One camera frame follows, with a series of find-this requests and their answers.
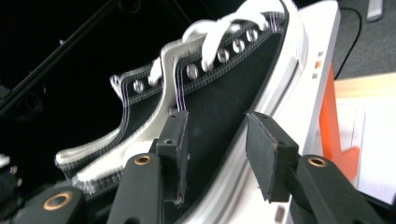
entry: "shoelace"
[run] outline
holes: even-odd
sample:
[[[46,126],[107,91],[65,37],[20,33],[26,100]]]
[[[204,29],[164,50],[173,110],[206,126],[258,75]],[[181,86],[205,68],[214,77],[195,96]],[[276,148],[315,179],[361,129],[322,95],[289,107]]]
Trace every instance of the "shoelace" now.
[[[240,29],[240,25],[234,24],[234,21],[252,21],[259,26],[260,30],[270,26],[268,20],[258,11],[257,4],[260,1],[247,1],[247,4],[242,5],[235,13],[229,14],[218,21],[197,21],[193,23],[184,33],[182,40],[196,35],[206,35],[205,42],[202,46],[202,68],[205,72],[213,68],[213,62],[218,53],[219,44],[223,36],[227,33],[235,33]],[[163,76],[161,71],[160,59],[154,61],[151,69],[148,83],[156,85]]]

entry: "shoe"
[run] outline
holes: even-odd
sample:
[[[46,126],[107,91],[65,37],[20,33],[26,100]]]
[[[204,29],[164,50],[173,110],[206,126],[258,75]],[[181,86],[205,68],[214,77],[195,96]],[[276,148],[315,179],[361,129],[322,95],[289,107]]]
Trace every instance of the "shoe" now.
[[[236,13],[217,22],[203,21],[201,24],[211,24],[204,32],[163,48],[163,92],[150,119],[158,115],[165,118],[165,111],[176,106],[190,112],[193,127],[185,204],[166,206],[169,213],[182,214],[188,209],[200,213],[195,209],[197,199],[207,195],[204,189],[211,186],[221,165],[235,153],[240,157],[234,161],[242,158],[235,175],[241,173],[245,158],[240,153],[241,148],[245,149],[244,112],[274,112],[293,72],[304,68],[304,28],[290,20],[289,8],[277,0],[249,0]],[[200,22],[191,30],[199,30],[197,24]],[[95,193],[107,183],[117,183],[128,159],[142,150],[147,152],[154,138],[148,134],[123,142],[73,177],[74,185]],[[230,175],[219,178],[232,181]],[[168,221],[178,217],[168,216]]]

